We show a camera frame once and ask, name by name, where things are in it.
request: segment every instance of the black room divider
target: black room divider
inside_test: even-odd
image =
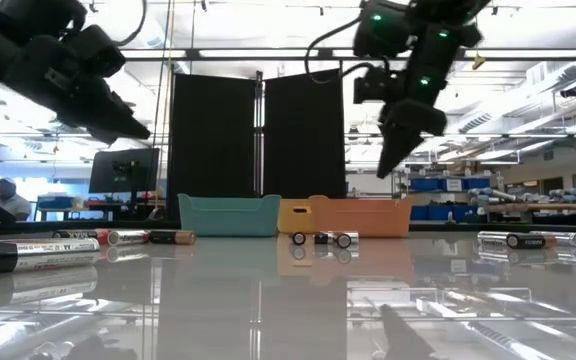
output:
[[[255,81],[175,75],[168,154],[167,207],[177,194],[254,197]]]
[[[337,70],[314,74],[334,78]],[[264,193],[346,196],[342,82],[308,75],[266,81]]]
[[[260,84],[260,76],[175,75],[166,203],[171,219],[179,218],[180,193],[254,197],[263,187],[264,194],[284,198],[345,197],[341,81],[318,85],[306,75],[267,80],[263,151],[255,136]]]

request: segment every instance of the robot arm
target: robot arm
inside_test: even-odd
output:
[[[150,132],[104,78],[126,59],[77,0],[1,0],[0,82],[104,142]]]
[[[423,142],[422,131],[443,135],[446,114],[433,106],[461,47],[474,47],[481,41],[470,22],[489,2],[411,0],[406,6],[388,0],[362,1],[353,52],[358,57],[384,59],[385,66],[363,64],[368,71],[355,80],[354,102],[385,102],[379,116],[384,136],[379,178],[386,177]],[[390,71],[388,59],[409,50],[406,67]]]

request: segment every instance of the teal plastic bin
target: teal plastic bin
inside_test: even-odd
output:
[[[271,237],[277,233],[279,195],[261,199],[178,197],[181,227],[197,236]]]

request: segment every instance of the computer monitor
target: computer monitor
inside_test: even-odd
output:
[[[157,190],[159,149],[101,151],[90,175],[91,194]]]

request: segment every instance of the person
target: person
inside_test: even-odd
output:
[[[15,215],[17,221],[25,221],[30,216],[30,203],[17,194],[17,185],[10,178],[0,180],[0,206]]]

